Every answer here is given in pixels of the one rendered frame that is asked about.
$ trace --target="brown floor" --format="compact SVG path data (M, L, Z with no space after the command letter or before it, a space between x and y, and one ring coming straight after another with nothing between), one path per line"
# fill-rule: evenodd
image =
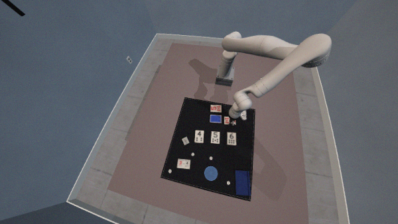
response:
M308 223L306 177L293 75L256 109L253 187L243 201L161 178L184 97L232 104L232 95L279 61L238 54L232 87L215 85L221 48L172 44L130 128L108 189L207 223Z

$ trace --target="wall outlet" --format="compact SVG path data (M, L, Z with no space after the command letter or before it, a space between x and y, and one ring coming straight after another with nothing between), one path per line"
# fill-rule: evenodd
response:
M132 59L130 58L130 56L128 56L127 58L126 58L126 60L131 64L131 63L133 63L133 61L132 61Z

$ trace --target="gray wall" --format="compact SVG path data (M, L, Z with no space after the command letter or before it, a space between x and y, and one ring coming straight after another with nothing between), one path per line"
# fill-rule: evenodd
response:
M26 15L0 3L0 220L66 201L157 32L235 30L332 37L319 70L350 220L397 220L395 1L12 2Z

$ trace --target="platform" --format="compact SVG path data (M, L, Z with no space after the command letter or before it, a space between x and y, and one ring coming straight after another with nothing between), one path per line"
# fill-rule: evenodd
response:
M221 39L157 34L98 137L68 203L114 223L338 223L340 167L316 68L298 68L255 109L251 200L161 178L185 97L232 95L279 61L238 54L215 85Z

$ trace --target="tiled floor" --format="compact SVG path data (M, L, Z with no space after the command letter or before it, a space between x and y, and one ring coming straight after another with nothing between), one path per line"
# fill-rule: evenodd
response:
M158 34L137 66L115 109L109 116L92 153L72 190L68 202L114 223L192 223L199 220L166 211L107 190L151 80L159 71L173 42L221 47L221 39ZM338 223L332 166L316 85L309 68L293 72L308 198L310 223Z

